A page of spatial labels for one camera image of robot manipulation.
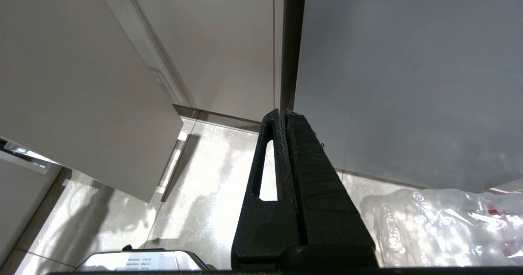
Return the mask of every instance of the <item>tile grout line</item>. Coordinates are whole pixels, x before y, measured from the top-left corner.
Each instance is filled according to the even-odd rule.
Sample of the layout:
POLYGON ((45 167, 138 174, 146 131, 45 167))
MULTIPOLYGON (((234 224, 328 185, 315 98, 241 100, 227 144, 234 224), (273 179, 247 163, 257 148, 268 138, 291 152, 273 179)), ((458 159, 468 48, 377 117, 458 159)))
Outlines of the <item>tile grout line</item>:
POLYGON ((13 247, 13 249, 16 249, 16 250, 19 250, 19 251, 23 251, 23 252, 25 252, 25 253, 30 253, 30 254, 33 255, 33 256, 41 257, 41 258, 43 258, 43 259, 50 260, 50 261, 53 261, 53 262, 58 263, 58 264, 63 264, 63 265, 69 266, 69 267, 71 267, 71 268, 75 268, 75 269, 77 268, 77 267, 71 266, 70 264, 66 264, 66 263, 63 263, 63 262, 58 262, 57 260, 53 260, 53 259, 50 259, 50 258, 46 258, 46 257, 44 257, 44 256, 38 255, 38 254, 36 254, 36 253, 32 253, 32 252, 30 252, 30 251, 25 251, 25 250, 23 250, 23 249, 19 249, 18 247, 13 247))
MULTIPOLYGON (((198 114, 196 115, 196 119, 194 120, 194 123, 192 124, 192 127, 191 127, 191 131, 189 131, 189 135, 187 137, 187 141, 189 141, 191 135, 192 135, 192 131, 194 130, 194 126, 196 126, 196 121, 198 121, 198 117, 200 117, 200 110, 198 110, 197 112, 198 114)), ((183 151, 180 153, 180 156, 178 157, 178 161, 181 160, 181 156, 183 155, 183 151)), ((158 219, 158 216, 160 214, 160 210, 162 209, 162 206, 165 202, 160 202, 160 206, 158 208, 158 212, 156 214, 156 216, 154 217, 154 221, 153 221, 153 225, 151 226, 151 230, 149 230, 149 234, 147 234, 147 238, 145 239, 145 244, 149 241, 149 237, 151 236, 151 233, 153 232, 153 228, 154 228, 154 225, 156 223, 156 220, 158 219)))

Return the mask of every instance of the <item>plastic bag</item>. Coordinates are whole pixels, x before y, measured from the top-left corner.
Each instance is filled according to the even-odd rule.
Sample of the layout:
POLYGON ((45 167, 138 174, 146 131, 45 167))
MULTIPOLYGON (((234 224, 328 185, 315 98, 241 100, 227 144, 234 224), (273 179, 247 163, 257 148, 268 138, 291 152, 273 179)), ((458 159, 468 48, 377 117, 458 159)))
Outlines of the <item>plastic bag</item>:
POLYGON ((521 193, 402 189, 360 208, 383 266, 523 264, 521 193))

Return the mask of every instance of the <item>marble floor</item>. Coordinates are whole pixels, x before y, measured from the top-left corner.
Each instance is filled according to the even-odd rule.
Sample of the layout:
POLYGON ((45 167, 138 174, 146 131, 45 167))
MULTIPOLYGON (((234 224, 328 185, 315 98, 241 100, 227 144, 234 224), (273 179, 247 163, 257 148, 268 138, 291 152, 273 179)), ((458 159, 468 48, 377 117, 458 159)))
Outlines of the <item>marble floor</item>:
MULTIPOLYGON (((168 172, 150 203, 63 169, 0 275, 72 271, 93 253, 128 244, 188 250, 217 269, 230 269, 230 246, 259 126, 203 112, 182 118, 172 181, 168 172)), ((271 146, 267 155, 260 198, 276 200, 271 146)), ((406 188, 338 174, 357 207, 367 195, 406 188)))

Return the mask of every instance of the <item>clear plastic wrap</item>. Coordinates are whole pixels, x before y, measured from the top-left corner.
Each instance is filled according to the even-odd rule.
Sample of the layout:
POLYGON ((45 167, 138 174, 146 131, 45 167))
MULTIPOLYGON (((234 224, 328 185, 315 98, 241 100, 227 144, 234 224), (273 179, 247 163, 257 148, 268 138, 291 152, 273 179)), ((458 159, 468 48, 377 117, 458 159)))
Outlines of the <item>clear plastic wrap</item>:
POLYGON ((523 264, 521 193, 402 189, 360 208, 383 266, 523 264))

